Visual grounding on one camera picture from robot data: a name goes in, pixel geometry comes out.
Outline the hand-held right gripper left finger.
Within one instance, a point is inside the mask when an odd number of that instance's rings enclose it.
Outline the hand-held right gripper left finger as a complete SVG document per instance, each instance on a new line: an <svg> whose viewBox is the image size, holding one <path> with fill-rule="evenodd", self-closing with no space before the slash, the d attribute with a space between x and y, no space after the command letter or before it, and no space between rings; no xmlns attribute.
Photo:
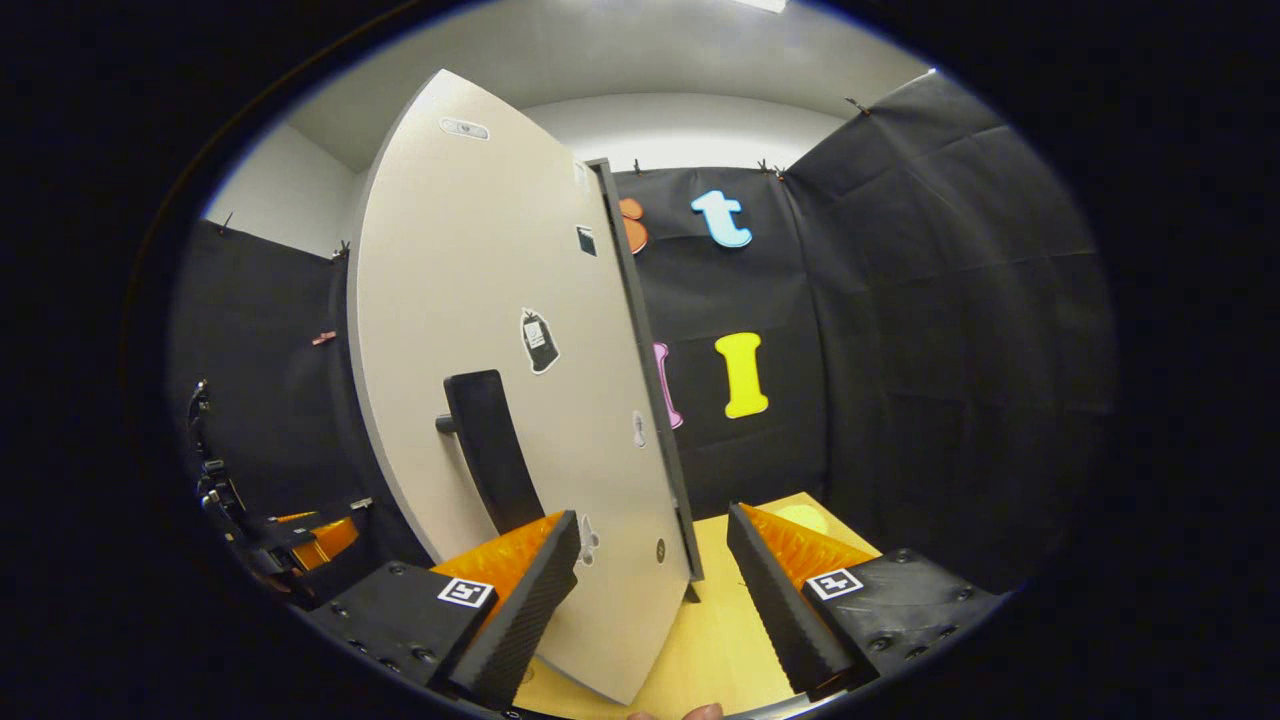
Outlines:
<svg viewBox="0 0 1280 720"><path fill-rule="evenodd" d="M507 711L577 584L581 550L579 516L564 510L434 568L387 562L305 618L402 682Z"/></svg>

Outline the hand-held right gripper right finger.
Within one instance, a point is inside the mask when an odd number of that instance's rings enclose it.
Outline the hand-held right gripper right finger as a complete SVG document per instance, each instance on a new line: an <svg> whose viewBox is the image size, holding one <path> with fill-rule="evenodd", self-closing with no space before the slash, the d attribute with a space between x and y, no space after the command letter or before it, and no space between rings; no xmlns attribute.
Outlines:
<svg viewBox="0 0 1280 720"><path fill-rule="evenodd" d="M911 671L1004 606L915 550L874 556L746 503L727 546L788 684L813 701Z"/></svg>

